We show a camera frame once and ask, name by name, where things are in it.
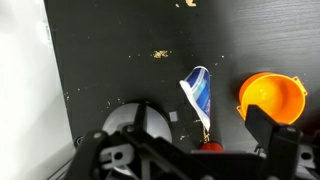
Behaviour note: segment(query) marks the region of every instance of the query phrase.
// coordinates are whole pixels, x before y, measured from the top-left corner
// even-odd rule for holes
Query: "orange cup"
[[[290,78],[263,72],[243,83],[237,109],[245,120],[248,105],[258,105],[276,122],[292,124],[303,112],[306,95],[308,93],[297,76]]]

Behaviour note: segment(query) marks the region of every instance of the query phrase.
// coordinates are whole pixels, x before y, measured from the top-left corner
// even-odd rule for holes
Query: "black table surface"
[[[299,76],[309,95],[295,125],[320,125],[318,0],[46,0],[74,138],[101,129],[123,103],[148,101],[168,118],[173,144],[202,143],[202,126],[179,80],[198,65],[211,73],[211,140],[252,151],[236,110],[241,84],[271,71]],[[152,57],[167,50],[167,58]]]

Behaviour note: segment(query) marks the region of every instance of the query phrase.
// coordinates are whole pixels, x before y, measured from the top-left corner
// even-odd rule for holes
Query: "blue and white wrapper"
[[[205,67],[197,66],[185,80],[180,81],[180,85],[209,132],[211,103],[209,71]]]

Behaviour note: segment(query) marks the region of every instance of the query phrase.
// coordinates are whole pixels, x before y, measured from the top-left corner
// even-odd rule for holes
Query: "food crumb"
[[[186,3],[189,7],[196,7],[197,4],[196,3],[193,3],[193,0],[186,0]]]
[[[180,137],[180,141],[182,140],[182,139],[184,139],[184,138],[186,138],[187,136],[181,136]]]
[[[210,134],[204,126],[203,126],[203,141],[204,143],[208,143],[210,141]]]
[[[165,50],[153,51],[152,55],[156,59],[167,58],[169,56],[168,51]]]

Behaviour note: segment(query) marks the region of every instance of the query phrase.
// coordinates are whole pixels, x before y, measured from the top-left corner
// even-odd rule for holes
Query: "white wall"
[[[74,152],[41,0],[0,1],[0,179],[46,179]]]

